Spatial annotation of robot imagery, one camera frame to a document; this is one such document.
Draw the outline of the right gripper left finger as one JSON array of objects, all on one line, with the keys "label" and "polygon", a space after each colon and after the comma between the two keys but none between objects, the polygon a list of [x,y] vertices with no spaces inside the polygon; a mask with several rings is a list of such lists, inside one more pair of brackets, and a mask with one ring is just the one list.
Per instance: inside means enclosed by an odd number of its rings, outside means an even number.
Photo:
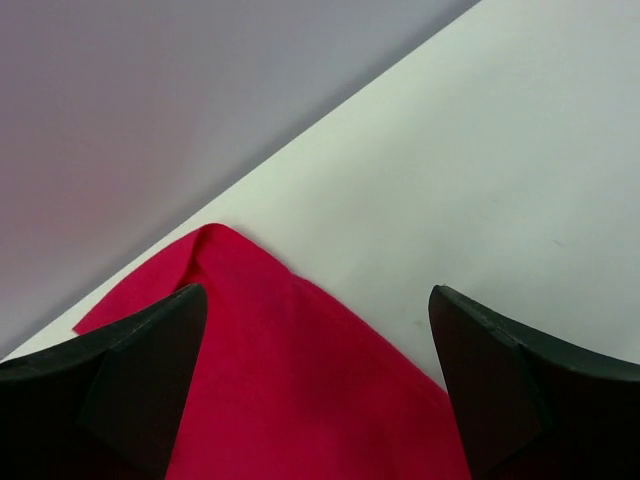
[{"label": "right gripper left finger", "polygon": [[164,478],[206,318],[206,292],[192,284],[2,362],[2,478]]}]

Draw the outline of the crimson red t-shirt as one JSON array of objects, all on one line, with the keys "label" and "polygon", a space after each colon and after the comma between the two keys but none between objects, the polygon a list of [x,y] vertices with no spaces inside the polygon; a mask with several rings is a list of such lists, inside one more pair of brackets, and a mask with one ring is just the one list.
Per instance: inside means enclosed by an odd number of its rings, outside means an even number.
[{"label": "crimson red t-shirt", "polygon": [[121,280],[79,334],[182,287],[205,336],[171,479],[466,479],[448,395],[338,300],[222,224]]}]

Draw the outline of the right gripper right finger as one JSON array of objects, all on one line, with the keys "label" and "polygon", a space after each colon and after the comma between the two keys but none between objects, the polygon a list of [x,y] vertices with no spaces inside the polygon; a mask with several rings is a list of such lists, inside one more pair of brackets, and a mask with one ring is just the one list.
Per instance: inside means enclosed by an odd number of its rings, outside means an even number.
[{"label": "right gripper right finger", "polygon": [[448,286],[433,288],[429,319],[472,478],[638,478],[638,365]]}]

